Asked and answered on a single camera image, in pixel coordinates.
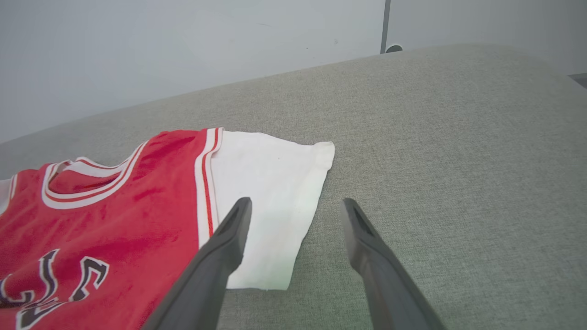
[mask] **red and white stripe trim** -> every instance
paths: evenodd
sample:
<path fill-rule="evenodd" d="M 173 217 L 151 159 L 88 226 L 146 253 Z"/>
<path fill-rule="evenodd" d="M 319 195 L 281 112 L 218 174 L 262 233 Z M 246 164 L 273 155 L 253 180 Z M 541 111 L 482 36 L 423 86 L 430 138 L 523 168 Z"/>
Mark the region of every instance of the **red and white stripe trim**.
<path fill-rule="evenodd" d="M 48 207 L 65 210 L 88 206 L 112 195 L 129 179 L 134 165 L 139 159 L 139 155 L 146 144 L 147 142 L 142 143 L 127 160 L 123 161 L 118 166 L 102 166 L 93 161 L 88 161 L 85 157 L 78 158 L 75 163 L 67 160 L 47 166 L 41 189 L 43 202 Z M 111 183 L 103 187 L 75 194 L 58 194 L 49 189 L 49 182 L 56 174 L 64 170 L 74 170 L 80 174 L 94 177 L 109 177 L 116 173 L 120 173 L 120 175 Z"/>
<path fill-rule="evenodd" d="M 212 154 L 220 149 L 222 142 L 222 128 L 206 130 L 206 144 L 204 150 L 195 159 L 195 189 L 198 217 L 198 244 L 200 248 L 212 236 L 218 227 L 218 211 L 216 209 L 216 195 L 210 159 Z"/>

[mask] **white fabric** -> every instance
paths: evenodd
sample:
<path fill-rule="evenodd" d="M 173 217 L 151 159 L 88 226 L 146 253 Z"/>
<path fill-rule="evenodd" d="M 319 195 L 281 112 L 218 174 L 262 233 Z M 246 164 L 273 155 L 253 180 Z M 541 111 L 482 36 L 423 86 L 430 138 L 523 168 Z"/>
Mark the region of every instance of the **white fabric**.
<path fill-rule="evenodd" d="M 11 183 L 12 178 L 0 180 L 0 214 L 4 213 L 8 208 L 11 198 Z"/>
<path fill-rule="evenodd" d="M 252 200 L 244 256 L 228 289 L 288 288 L 334 152 L 332 142 L 302 146 L 262 133 L 223 132 L 211 160 L 220 221 L 239 198 Z"/>

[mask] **basketball jersey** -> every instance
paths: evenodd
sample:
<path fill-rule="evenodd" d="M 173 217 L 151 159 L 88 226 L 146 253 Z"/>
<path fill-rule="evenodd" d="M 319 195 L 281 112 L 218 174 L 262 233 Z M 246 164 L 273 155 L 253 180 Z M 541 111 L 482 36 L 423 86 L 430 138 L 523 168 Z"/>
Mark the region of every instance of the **basketball jersey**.
<path fill-rule="evenodd" d="M 0 181 L 0 328 L 140 329 L 245 196 L 227 288 L 287 289 L 333 157 L 331 142 L 174 131 L 117 166 L 79 157 Z"/>
<path fill-rule="evenodd" d="M 4 182 L 1 328 L 139 329 L 218 225 L 220 137 L 164 132 L 118 166 L 81 157 Z"/>

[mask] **gray couch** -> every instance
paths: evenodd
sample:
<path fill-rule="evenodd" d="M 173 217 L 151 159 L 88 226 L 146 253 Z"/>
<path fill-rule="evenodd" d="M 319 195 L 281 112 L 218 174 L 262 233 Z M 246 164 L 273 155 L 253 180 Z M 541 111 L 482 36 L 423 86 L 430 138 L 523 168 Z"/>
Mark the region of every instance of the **gray couch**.
<path fill-rule="evenodd" d="M 0 145 L 0 178 L 217 126 L 336 146 L 289 290 L 227 292 L 219 329 L 371 327 L 344 197 L 447 328 L 587 328 L 587 90 L 515 49 L 379 55 L 88 117 Z"/>

